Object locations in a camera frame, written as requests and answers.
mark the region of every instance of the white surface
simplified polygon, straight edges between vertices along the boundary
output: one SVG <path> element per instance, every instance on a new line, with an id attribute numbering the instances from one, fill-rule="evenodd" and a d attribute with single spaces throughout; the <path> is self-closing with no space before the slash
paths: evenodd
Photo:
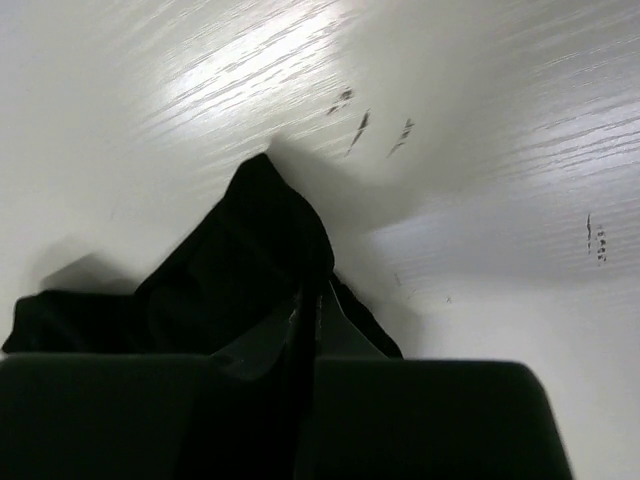
<path id="1" fill-rule="evenodd" d="M 143 278 L 273 142 L 409 355 L 525 361 L 577 477 L 639 478 L 639 15 L 632 0 L 4 0 L 0 335 L 17 297 L 81 257 L 97 284 Z"/>

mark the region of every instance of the dark green fabric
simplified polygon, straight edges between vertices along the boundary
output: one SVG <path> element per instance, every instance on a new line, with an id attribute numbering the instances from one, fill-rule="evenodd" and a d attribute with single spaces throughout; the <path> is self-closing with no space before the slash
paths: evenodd
<path id="1" fill-rule="evenodd" d="M 20 299 L 3 350 L 210 354 L 301 285 L 319 295 L 333 266 L 318 215 L 258 155 L 240 165 L 222 200 L 133 295 L 46 291 Z M 350 320 L 383 353 L 400 356 L 340 285 Z"/>

